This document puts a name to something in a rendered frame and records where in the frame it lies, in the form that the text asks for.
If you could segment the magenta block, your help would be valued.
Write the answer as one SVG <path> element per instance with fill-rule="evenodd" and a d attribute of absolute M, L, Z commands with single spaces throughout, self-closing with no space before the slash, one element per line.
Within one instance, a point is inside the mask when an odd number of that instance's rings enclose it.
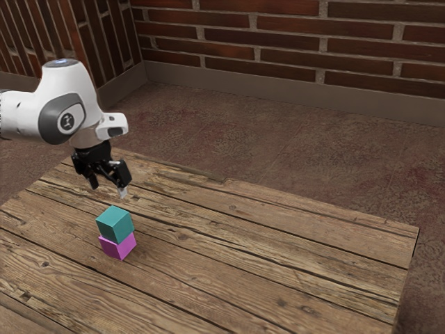
<path fill-rule="evenodd" d="M 106 255 L 118 260 L 123 260 L 136 247 L 136 239 L 134 237 L 134 233 L 130 233 L 119 244 L 108 240 L 101 235 L 98 237 L 98 240 L 103 252 Z"/>

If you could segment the teal block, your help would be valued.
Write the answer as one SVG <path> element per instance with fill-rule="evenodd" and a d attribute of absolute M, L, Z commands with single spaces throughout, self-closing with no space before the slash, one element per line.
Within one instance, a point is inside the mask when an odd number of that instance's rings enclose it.
<path fill-rule="evenodd" d="M 100 235 L 116 244 L 120 244 L 135 230 L 130 213 L 114 205 L 103 211 L 95 222 Z"/>

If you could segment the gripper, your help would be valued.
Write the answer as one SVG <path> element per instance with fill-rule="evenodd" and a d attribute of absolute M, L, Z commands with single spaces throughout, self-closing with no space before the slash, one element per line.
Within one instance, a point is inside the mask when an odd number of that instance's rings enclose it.
<path fill-rule="evenodd" d="M 127 196 L 127 187 L 132 181 L 132 176 L 123 159 L 112 161 L 109 141 L 103 141 L 91 148 L 75 148 L 71 159 L 76 172 L 85 175 L 92 190 L 99 186 L 95 174 L 98 173 L 115 185 L 121 199 Z"/>

